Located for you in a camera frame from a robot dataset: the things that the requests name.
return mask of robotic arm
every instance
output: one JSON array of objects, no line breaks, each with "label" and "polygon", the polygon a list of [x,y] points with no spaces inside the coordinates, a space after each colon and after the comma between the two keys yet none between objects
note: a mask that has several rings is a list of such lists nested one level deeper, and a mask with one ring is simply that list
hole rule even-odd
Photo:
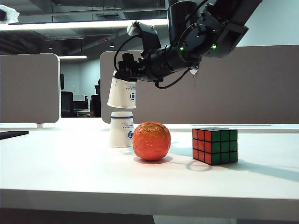
[{"label": "robotic arm", "polygon": [[198,69],[202,56],[223,57],[230,53],[248,31],[244,24],[262,0],[217,0],[198,12],[206,2],[197,5],[180,1],[168,8],[170,43],[165,47],[161,47],[154,26],[134,22],[127,32],[131,39],[142,39],[143,52],[138,61],[124,53],[119,69],[115,55],[115,77],[129,82],[154,82],[161,89],[170,87],[160,87],[159,83],[176,71]]}]

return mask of cup logo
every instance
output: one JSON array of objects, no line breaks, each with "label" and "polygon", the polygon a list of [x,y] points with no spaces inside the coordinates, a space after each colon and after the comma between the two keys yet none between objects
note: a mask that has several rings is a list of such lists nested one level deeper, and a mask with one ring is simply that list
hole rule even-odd
[{"label": "cup logo", "polygon": [[135,93],[134,93],[134,92],[132,92],[132,93],[130,94],[130,100],[132,100],[132,101],[135,100]]},{"label": "cup logo", "polygon": [[128,134],[127,134],[127,136],[128,136],[128,139],[132,139],[133,138],[133,132],[129,131]]}]

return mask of stacked paper cup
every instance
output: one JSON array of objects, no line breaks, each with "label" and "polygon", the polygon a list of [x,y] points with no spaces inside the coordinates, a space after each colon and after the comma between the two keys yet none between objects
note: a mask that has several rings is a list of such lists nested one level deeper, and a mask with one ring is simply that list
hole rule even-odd
[{"label": "stacked paper cup", "polygon": [[[107,105],[115,108],[136,108],[136,83],[115,78],[113,73]],[[111,112],[110,141],[111,147],[130,147],[134,131],[133,113]]]},{"label": "stacked paper cup", "polygon": [[110,142],[111,147],[130,147],[134,131],[133,113],[112,112],[110,123]]}]

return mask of green cube face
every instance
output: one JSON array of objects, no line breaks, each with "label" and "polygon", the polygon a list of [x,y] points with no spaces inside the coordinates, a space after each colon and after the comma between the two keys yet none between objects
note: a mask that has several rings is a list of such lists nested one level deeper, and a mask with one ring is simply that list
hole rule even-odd
[{"label": "green cube face", "polygon": [[230,153],[230,161],[229,162],[238,162],[238,152]]},{"label": "green cube face", "polygon": [[229,140],[229,130],[221,131],[221,141]]},{"label": "green cube face", "polygon": [[220,153],[212,154],[212,165],[220,164]]},{"label": "green cube face", "polygon": [[221,163],[229,163],[229,153],[220,154]]},{"label": "green cube face", "polygon": [[220,141],[220,131],[212,132],[212,141]]},{"label": "green cube face", "polygon": [[220,142],[212,142],[212,153],[220,152]]},{"label": "green cube face", "polygon": [[231,141],[237,140],[238,139],[238,130],[230,130],[229,131],[229,139]]},{"label": "green cube face", "polygon": [[222,141],[221,152],[228,152],[228,151],[229,151],[229,141]]},{"label": "green cube face", "polygon": [[238,151],[238,142],[230,141],[229,142],[229,150],[230,150],[230,152]]}]

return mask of black object on table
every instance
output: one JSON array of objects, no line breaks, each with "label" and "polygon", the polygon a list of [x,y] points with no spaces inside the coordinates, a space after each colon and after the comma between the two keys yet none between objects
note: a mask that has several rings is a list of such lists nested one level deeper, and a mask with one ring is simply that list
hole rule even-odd
[{"label": "black object on table", "polygon": [[8,132],[0,132],[0,140],[8,139],[20,135],[29,134],[29,131],[8,131]]}]

